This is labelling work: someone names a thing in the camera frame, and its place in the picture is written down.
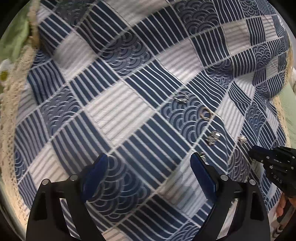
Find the person's right hand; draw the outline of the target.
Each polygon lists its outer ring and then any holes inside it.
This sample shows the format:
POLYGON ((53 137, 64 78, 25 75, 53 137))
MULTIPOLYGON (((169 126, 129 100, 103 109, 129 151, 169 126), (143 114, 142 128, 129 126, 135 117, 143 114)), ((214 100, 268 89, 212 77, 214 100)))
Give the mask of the person's right hand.
POLYGON ((278 202, 278 206, 276 208, 276 217, 280 217, 283 215, 286 203, 287 203, 286 196, 284 193, 282 193, 278 202))

